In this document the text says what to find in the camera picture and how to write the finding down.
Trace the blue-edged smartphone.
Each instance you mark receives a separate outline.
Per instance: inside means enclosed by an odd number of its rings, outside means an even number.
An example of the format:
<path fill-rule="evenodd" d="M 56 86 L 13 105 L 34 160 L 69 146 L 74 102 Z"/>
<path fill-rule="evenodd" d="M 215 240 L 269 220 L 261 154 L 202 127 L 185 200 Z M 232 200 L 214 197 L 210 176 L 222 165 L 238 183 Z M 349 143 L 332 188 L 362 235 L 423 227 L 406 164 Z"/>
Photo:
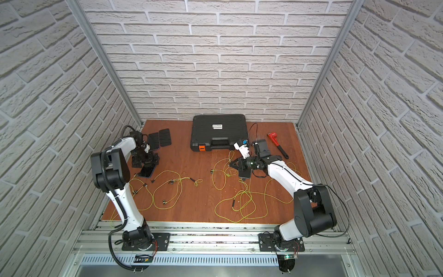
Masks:
<path fill-rule="evenodd" d="M 143 178 L 151 178 L 155 168 L 156 168 L 156 165 L 149 166 L 149 167 L 144 166 L 137 175 L 139 177 L 143 177 Z"/>

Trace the grey-edged large smartphone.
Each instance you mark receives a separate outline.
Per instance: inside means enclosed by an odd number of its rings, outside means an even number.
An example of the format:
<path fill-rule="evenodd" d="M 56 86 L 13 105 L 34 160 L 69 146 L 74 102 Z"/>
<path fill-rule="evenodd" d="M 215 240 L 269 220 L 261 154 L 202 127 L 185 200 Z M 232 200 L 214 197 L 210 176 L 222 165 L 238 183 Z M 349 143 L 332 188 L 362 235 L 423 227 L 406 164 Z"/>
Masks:
<path fill-rule="evenodd" d="M 246 169 L 246 170 L 240 170 L 238 172 L 239 178 L 241 179 L 250 179 L 251 178 L 251 170 L 250 169 Z"/>

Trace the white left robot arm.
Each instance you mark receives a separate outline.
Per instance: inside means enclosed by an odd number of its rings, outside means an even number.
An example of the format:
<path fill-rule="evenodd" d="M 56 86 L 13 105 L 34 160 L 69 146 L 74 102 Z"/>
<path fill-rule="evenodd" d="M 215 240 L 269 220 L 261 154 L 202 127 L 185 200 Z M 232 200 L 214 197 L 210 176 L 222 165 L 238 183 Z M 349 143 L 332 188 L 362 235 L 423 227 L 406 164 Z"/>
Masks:
<path fill-rule="evenodd" d="M 147 249 L 153 243 L 153 235 L 132 197 L 128 160 L 134 168 L 141 169 L 140 175 L 145 178 L 149 178 L 159 164 L 158 154 L 150 150 L 144 134 L 137 130 L 91 155 L 93 183 L 117 209 L 122 220 L 122 241 L 131 248 Z"/>

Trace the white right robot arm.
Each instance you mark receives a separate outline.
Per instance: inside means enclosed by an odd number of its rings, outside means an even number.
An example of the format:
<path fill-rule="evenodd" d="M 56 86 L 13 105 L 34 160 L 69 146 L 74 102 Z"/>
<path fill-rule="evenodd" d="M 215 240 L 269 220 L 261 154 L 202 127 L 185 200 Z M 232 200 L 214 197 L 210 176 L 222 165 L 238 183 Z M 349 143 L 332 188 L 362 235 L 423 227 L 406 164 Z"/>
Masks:
<path fill-rule="evenodd" d="M 307 181 L 290 169 L 280 156 L 238 158 L 230 163 L 230 167 L 237 170 L 241 178 L 250 178 L 254 170 L 261 170 L 293 197 L 293 219 L 277 226 L 276 240 L 310 237 L 336 226 L 328 188 Z"/>

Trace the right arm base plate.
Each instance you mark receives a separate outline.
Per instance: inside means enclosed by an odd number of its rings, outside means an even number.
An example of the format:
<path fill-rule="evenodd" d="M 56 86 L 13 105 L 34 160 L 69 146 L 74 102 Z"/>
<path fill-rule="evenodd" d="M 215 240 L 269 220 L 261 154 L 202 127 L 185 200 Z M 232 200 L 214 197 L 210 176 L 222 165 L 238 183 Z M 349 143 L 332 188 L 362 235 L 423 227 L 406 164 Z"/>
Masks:
<path fill-rule="evenodd" d="M 286 241 L 270 232 L 258 234 L 258 245 L 261 252 L 304 252 L 305 246 L 301 238 Z"/>

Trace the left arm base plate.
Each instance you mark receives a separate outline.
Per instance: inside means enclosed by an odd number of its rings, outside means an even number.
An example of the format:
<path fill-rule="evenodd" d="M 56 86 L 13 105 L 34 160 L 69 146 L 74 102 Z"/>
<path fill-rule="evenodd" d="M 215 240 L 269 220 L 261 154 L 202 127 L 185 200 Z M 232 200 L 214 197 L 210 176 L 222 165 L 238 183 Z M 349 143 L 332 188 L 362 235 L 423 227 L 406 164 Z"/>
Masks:
<path fill-rule="evenodd" d="M 169 245 L 170 233 L 151 233 L 148 238 L 142 238 L 135 242 L 123 242 L 123 251 L 166 251 Z"/>

